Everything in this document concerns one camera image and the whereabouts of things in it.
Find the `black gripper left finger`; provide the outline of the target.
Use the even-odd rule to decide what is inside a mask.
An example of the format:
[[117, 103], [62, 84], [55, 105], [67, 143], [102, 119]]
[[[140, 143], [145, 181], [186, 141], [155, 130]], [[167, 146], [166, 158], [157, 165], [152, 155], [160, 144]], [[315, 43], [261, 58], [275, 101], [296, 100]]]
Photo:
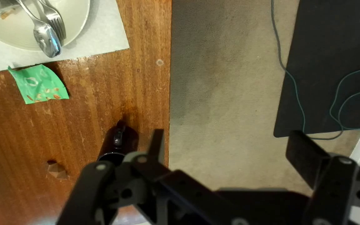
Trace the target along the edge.
[[155, 129], [149, 146], [149, 161], [157, 165], [162, 161], [164, 151], [164, 130]]

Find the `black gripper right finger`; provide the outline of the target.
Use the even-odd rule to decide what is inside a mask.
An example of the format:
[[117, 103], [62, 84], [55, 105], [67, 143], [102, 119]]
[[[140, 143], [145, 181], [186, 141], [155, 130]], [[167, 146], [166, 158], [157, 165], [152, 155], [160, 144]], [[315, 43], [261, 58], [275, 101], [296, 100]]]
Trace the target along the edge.
[[304, 133], [291, 131], [286, 159], [306, 184], [317, 184], [330, 155]]

